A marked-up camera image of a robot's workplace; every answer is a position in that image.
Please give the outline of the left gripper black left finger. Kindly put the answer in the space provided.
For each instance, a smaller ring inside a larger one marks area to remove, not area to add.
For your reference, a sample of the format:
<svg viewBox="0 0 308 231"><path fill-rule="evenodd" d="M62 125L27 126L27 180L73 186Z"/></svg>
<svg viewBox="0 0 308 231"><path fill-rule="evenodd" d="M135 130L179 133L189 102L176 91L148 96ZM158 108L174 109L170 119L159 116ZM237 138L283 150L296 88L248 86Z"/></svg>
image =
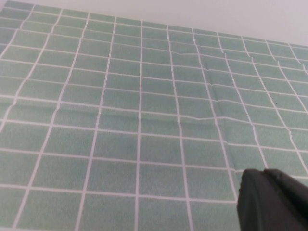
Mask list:
<svg viewBox="0 0 308 231"><path fill-rule="evenodd" d="M263 171L246 169L237 203L242 231L306 231L308 216L293 211L279 195L278 187Z"/></svg>

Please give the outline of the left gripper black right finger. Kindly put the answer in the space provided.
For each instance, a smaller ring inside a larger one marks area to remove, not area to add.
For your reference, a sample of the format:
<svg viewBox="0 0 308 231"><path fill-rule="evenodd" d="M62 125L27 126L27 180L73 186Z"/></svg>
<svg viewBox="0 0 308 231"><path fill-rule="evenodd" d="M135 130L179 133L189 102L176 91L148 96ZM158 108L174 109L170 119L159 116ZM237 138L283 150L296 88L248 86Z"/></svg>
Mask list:
<svg viewBox="0 0 308 231"><path fill-rule="evenodd" d="M278 169L265 169L264 174L278 187L279 195L300 216L308 215L308 187Z"/></svg>

